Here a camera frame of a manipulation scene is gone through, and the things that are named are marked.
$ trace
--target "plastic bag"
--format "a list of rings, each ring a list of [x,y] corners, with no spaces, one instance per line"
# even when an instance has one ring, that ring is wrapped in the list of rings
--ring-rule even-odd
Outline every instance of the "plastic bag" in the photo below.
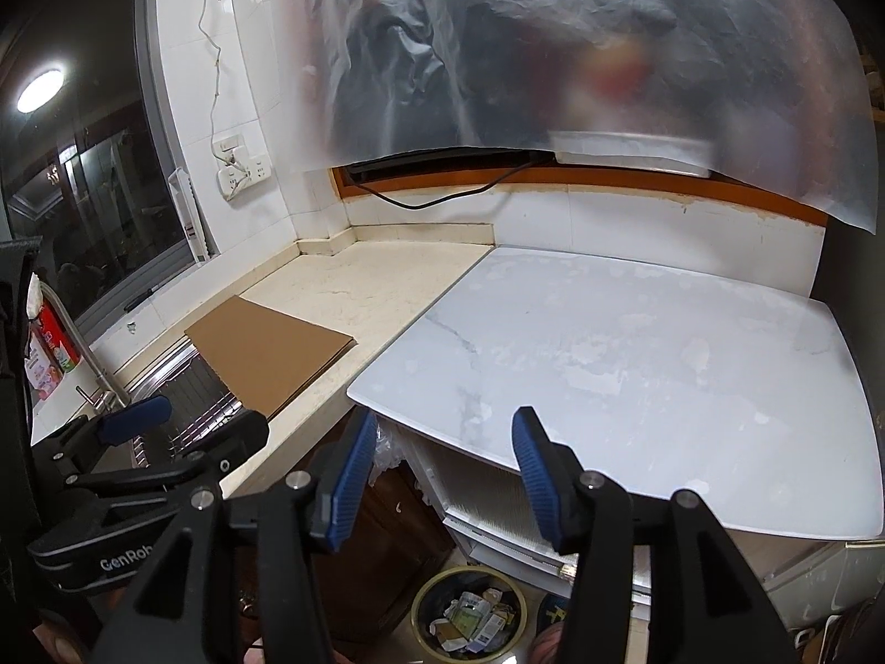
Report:
[[[369,486],[375,486],[375,480],[381,476],[382,472],[397,468],[403,459],[405,456],[397,443],[397,430],[382,419],[378,422],[375,455],[372,460],[372,471],[369,473]]]
[[[273,2],[300,170],[455,146],[665,148],[874,230],[866,79],[832,0]]]

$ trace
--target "wooden window sill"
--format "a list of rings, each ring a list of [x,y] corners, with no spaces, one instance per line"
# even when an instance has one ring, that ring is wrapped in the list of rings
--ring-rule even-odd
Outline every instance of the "wooden window sill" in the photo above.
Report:
[[[446,186],[482,186],[500,177],[506,169],[454,170],[454,172],[433,172],[393,179],[382,179],[367,186],[376,192],[397,192],[404,190],[441,188]],[[353,185],[343,167],[332,170],[338,194],[343,200],[368,194]],[[548,165],[532,167],[507,178],[503,185],[590,185],[605,188],[642,189],[652,192],[669,192],[689,197],[702,197],[709,200],[727,201],[800,219],[812,225],[826,226],[826,214],[814,207],[798,203],[780,194],[767,192],[742,184],[735,179],[714,174],[711,179],[686,177],[665,172],[647,170],[626,170],[608,167],[578,167],[568,165]]]

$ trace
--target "wooden cabinet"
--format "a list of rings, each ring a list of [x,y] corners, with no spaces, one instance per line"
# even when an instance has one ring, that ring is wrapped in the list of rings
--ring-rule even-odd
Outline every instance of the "wooden cabinet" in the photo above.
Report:
[[[346,418],[299,463],[304,466],[324,443],[336,441]],[[406,464],[389,469],[366,487],[350,539],[338,554],[315,557],[317,589],[336,651],[357,661],[409,614],[418,590],[454,549],[433,508],[422,501]],[[240,587],[254,593],[255,549],[240,561]],[[254,621],[243,621],[243,638],[259,636]]]

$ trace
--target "brown cardboard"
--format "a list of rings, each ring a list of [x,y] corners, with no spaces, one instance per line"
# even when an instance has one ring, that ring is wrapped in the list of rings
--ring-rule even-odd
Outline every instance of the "brown cardboard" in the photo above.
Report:
[[[240,297],[185,330],[243,406],[270,419],[353,343],[334,332]]]

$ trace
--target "white marble board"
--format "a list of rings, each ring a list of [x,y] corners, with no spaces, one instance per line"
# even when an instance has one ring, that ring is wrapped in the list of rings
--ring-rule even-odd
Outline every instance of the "white marble board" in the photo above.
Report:
[[[351,398],[517,469],[511,419],[627,490],[701,494],[728,527],[882,532],[882,470],[829,309],[653,264],[498,248],[360,374]]]

